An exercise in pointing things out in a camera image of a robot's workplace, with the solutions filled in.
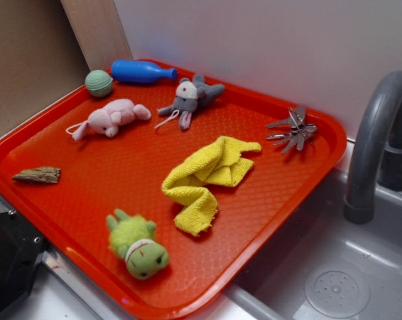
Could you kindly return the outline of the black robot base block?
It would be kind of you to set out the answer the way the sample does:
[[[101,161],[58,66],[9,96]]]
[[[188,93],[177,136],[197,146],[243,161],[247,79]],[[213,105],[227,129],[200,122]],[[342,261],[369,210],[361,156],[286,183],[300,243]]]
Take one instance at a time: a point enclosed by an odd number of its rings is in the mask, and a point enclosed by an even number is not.
[[[41,232],[20,212],[0,213],[0,318],[31,295],[46,246]]]

